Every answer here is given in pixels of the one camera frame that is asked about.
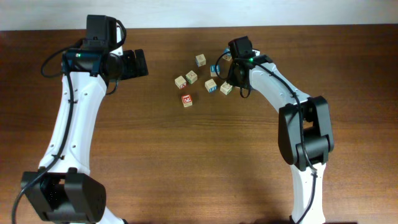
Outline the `green V wooden block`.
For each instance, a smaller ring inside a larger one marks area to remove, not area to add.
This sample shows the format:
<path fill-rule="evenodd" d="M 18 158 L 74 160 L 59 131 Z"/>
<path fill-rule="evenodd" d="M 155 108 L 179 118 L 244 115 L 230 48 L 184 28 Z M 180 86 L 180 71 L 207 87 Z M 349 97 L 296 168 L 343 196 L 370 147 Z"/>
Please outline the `green V wooden block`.
<path fill-rule="evenodd" d="M 220 86 L 220 92 L 222 92 L 225 95 L 228 95 L 231 92 L 232 89 L 233 89 L 233 86 L 230 85 L 228 82 L 224 82 Z"/>

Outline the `blue-sided wooden block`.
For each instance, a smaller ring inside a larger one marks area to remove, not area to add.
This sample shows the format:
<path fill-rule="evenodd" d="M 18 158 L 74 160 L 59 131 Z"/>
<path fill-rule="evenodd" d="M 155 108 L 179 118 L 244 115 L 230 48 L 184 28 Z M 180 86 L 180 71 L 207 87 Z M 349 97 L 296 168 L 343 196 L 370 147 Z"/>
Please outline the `blue-sided wooden block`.
<path fill-rule="evenodd" d="M 209 79 L 205 82 L 205 88 L 209 93 L 214 92 L 217 89 L 217 84 L 214 79 Z"/>

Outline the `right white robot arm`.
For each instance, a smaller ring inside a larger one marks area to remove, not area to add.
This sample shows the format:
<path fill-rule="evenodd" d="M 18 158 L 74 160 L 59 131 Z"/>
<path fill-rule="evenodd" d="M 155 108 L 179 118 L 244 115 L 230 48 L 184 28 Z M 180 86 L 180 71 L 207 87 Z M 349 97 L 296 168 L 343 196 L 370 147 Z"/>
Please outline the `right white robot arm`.
<path fill-rule="evenodd" d="M 261 93 L 279 114 L 279 151 L 293 180 L 290 222 L 325 223 L 322 181 L 334 148 L 327 100 L 300 91 L 274 63 L 259 57 L 236 58 L 232 66 L 238 69 L 235 84 Z"/>

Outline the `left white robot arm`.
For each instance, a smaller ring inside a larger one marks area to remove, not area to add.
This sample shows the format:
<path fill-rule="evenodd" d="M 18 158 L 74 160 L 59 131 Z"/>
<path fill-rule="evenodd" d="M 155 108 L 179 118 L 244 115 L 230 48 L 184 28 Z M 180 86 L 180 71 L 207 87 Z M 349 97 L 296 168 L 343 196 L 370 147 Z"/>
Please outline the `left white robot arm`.
<path fill-rule="evenodd" d="M 70 49 L 62 55 L 62 99 L 52 138 L 21 192 L 45 222 L 125 223 L 106 206 L 106 189 L 90 177 L 90 147 L 108 82 L 148 74 L 141 49 Z"/>

